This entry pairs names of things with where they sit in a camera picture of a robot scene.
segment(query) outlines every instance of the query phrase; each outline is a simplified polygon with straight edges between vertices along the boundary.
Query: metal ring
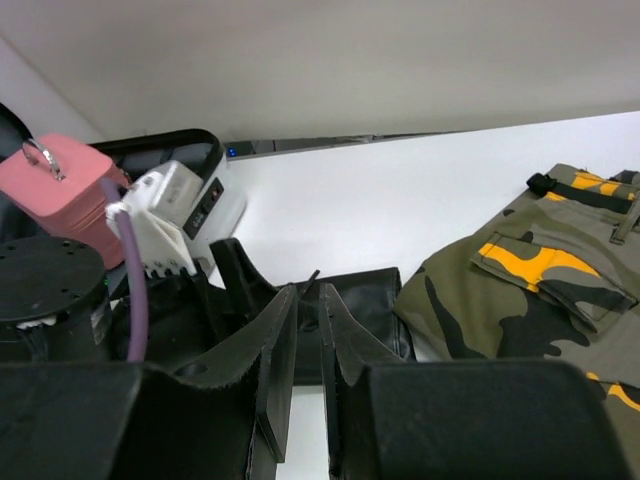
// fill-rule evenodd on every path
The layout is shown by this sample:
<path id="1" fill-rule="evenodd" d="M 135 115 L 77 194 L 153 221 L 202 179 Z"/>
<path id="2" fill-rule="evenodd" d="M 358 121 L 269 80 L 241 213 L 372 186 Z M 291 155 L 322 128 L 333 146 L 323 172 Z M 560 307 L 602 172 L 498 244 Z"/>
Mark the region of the metal ring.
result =
<path id="1" fill-rule="evenodd" d="M 60 165 L 58 165 L 58 162 L 56 161 L 56 159 L 53 158 L 53 155 L 51 154 L 51 152 L 44 145 L 34 140 L 33 138 L 30 138 L 29 140 L 25 140 L 24 142 L 22 142 L 22 153 L 24 153 L 24 156 L 27 158 L 27 161 L 31 165 L 35 165 L 38 163 L 38 159 L 28 151 L 27 147 L 33 147 L 42 154 L 45 160 L 49 163 L 49 166 L 51 167 L 51 172 L 53 173 L 54 177 L 56 177 L 56 180 L 64 180 L 65 176 L 60 171 Z"/>

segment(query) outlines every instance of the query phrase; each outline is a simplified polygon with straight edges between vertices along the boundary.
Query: table surface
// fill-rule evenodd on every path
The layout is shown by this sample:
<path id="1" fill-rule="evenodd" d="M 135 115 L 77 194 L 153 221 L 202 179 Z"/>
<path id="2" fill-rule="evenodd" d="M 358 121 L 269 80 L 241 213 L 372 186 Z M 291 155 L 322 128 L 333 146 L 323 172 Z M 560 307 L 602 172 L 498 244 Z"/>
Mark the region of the table surface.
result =
<path id="1" fill-rule="evenodd" d="M 234 236 L 273 284 L 397 266 L 406 281 L 556 163 L 640 170 L 640 112 L 250 157 L 231 162 L 249 203 Z M 212 283 L 222 285 L 214 272 Z M 414 338 L 420 359 L 431 356 Z M 295 387 L 278 480 L 328 478 L 321 387 Z"/>

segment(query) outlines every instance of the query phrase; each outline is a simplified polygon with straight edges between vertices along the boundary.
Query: white device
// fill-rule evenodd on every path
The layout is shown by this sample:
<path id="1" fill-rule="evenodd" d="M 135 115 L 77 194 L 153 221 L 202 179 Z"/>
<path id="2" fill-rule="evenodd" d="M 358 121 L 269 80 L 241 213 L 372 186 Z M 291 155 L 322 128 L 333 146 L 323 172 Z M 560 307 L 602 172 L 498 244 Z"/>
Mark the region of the white device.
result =
<path id="1" fill-rule="evenodd" d="M 129 213 L 148 276 L 177 274 L 181 268 L 195 275 L 194 261 L 209 275 L 215 267 L 209 245 L 231 235 L 246 204 L 225 155 L 206 182 L 171 160 L 140 177 L 121 202 L 107 206 L 107 224 L 119 236 L 114 216 L 122 209 Z"/>

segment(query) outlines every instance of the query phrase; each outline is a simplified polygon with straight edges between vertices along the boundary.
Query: white wall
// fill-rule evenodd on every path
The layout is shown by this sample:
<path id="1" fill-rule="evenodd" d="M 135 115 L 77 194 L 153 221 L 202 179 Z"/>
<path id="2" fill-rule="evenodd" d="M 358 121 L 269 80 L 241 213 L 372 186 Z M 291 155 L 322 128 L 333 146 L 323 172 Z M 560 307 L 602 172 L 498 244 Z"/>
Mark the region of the white wall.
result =
<path id="1" fill-rule="evenodd" d="M 637 0 L 0 0 L 106 136 L 486 128 L 640 109 Z"/>
<path id="2" fill-rule="evenodd" d="M 84 142 L 103 140 L 102 135 L 0 38 L 0 102 L 38 137 L 58 132 Z"/>

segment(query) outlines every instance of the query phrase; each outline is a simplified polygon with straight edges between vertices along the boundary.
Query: camouflage shorts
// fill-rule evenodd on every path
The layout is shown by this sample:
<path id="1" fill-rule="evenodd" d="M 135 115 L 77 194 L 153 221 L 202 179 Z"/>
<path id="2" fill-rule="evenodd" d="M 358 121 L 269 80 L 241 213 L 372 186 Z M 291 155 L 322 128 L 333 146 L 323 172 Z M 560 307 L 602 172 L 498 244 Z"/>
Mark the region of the camouflage shorts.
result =
<path id="1" fill-rule="evenodd" d="M 425 260 L 396 313 L 443 358 L 582 369 L 640 476 L 640 175 L 557 165 L 532 182 L 542 191 Z"/>

